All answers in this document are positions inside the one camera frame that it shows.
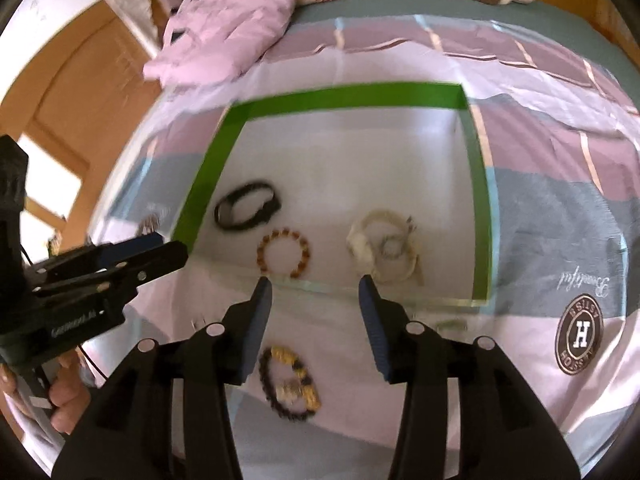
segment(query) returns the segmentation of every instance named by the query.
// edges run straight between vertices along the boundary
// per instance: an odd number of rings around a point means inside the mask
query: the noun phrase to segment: beaded bracelet
[[[294,371],[297,380],[297,388],[294,393],[293,400],[296,400],[300,397],[305,399],[306,410],[301,413],[295,413],[291,410],[285,408],[280,399],[278,397],[283,397],[282,394],[291,394],[292,393],[292,384],[293,381],[288,381],[280,388],[280,396],[276,392],[276,388],[273,386],[273,382],[271,381],[271,376],[269,374],[269,365],[271,363],[271,359],[276,359],[276,361],[281,362],[283,364],[291,366]],[[309,372],[306,370],[305,365],[302,363],[300,358],[288,348],[283,346],[274,346],[267,347],[262,352],[260,357],[260,361],[258,363],[258,371],[260,373],[260,382],[262,383],[262,390],[264,391],[264,395],[267,397],[271,405],[271,409],[276,412],[281,418],[288,418],[293,422],[303,422],[307,420],[310,416],[314,416],[316,412],[320,409],[322,404],[318,398],[318,392],[316,391],[316,387],[314,386],[313,379],[309,375]]]
[[[302,274],[306,269],[306,264],[308,264],[309,258],[311,256],[309,252],[309,242],[305,237],[301,237],[298,231],[291,231],[291,229],[289,229],[288,227],[285,227],[282,230],[274,229],[271,232],[271,235],[266,235],[262,238],[260,245],[258,245],[257,258],[255,259],[258,267],[260,267],[260,272],[263,274],[267,274],[269,272],[269,267],[267,267],[267,263],[264,259],[264,249],[272,240],[275,240],[279,237],[291,237],[294,240],[297,240],[300,244],[300,248],[302,249],[302,257],[300,258],[300,262],[298,263],[296,269],[292,270],[289,274],[289,276],[293,279],[299,278],[300,274]]]

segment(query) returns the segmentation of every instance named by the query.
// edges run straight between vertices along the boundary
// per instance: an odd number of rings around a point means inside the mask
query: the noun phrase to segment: white bracelet
[[[388,278],[382,275],[376,265],[376,255],[365,234],[365,229],[373,222],[386,222],[394,225],[402,231],[401,237],[397,235],[385,237],[381,244],[381,253],[386,254],[391,259],[399,258],[404,254],[408,261],[409,267],[407,271],[398,277]],[[374,209],[367,214],[362,220],[354,222],[347,236],[347,247],[351,251],[354,259],[356,260],[356,266],[358,271],[362,274],[370,274],[371,277],[380,283],[388,282],[403,282],[411,277],[414,273],[416,263],[418,261],[418,251],[415,246],[414,240],[415,227],[412,223],[411,217],[406,219],[398,213],[389,209]],[[389,241],[398,240],[401,242],[401,248],[397,253],[389,251],[385,252],[385,246]]]

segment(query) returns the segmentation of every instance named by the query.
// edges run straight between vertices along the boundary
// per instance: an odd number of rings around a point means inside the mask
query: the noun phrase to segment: human hand
[[[49,400],[58,407],[51,416],[51,425],[59,433],[71,434],[89,406],[89,389],[80,379],[80,358],[75,350],[58,357],[60,370],[49,389]],[[11,398],[18,409],[31,417],[17,391],[15,374],[6,365],[0,365],[0,389]]]

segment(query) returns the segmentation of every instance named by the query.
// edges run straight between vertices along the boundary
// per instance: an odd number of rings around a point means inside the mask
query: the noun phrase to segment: bracelet
[[[398,259],[403,255],[407,258],[409,267],[402,276],[391,279],[383,276],[378,270],[373,246],[364,232],[370,224],[376,221],[394,225],[402,231],[401,235],[384,237],[379,250],[381,256],[389,260]],[[415,247],[414,231],[415,225],[411,217],[405,219],[398,213],[388,209],[375,209],[362,220],[353,223],[347,236],[347,247],[356,260],[358,271],[363,275],[370,274],[374,280],[380,283],[388,283],[391,281],[402,282],[411,277],[418,262],[418,251]]]
[[[267,263],[264,259],[264,250],[272,240],[275,240],[276,238],[279,238],[281,236],[284,238],[291,237],[294,240],[297,240],[300,244],[300,249],[302,249],[302,257],[300,258],[300,262],[298,263],[296,269],[292,270],[289,274],[289,277],[293,279],[299,278],[300,274],[302,274],[306,269],[306,264],[308,264],[309,258],[311,257],[311,253],[309,252],[309,242],[305,237],[301,237],[298,231],[291,231],[291,229],[289,229],[288,227],[285,227],[280,231],[274,229],[271,232],[271,235],[266,235],[262,238],[260,245],[258,245],[257,258],[255,259],[255,262],[258,264],[258,267],[260,267],[260,272],[263,274],[267,274],[269,272],[269,267],[267,267]]]
[[[234,223],[233,207],[236,202],[249,193],[259,189],[269,189],[273,193],[272,197],[267,200],[267,202],[265,202],[251,218],[244,222]],[[247,231],[248,229],[253,229],[260,224],[266,224],[269,222],[271,217],[280,210],[281,206],[282,205],[280,204],[276,190],[271,184],[264,180],[254,180],[236,190],[233,190],[222,198],[213,211],[213,219],[216,225],[223,231]]]
[[[296,378],[285,381],[281,386],[274,388],[269,373],[272,358],[291,366]],[[271,409],[281,418],[288,418],[293,422],[303,422],[310,416],[314,416],[322,406],[311,375],[300,358],[290,349],[283,346],[265,348],[260,356],[258,372],[264,395],[267,397]],[[304,412],[295,413],[283,405],[283,402],[293,404],[301,398],[305,399],[306,410]]]

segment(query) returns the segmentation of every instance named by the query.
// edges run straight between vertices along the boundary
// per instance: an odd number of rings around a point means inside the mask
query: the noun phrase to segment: white box with green rim
[[[241,233],[215,227],[226,193],[256,178],[278,189],[282,209]],[[355,288],[345,239],[374,208],[411,215],[420,272],[389,285],[392,297],[480,305],[490,296],[492,229],[484,163],[459,85],[393,82],[285,94],[232,106],[204,157],[173,238],[226,270],[258,275],[256,248],[285,226],[308,238],[311,260],[300,283]],[[272,244],[273,279],[299,251]]]

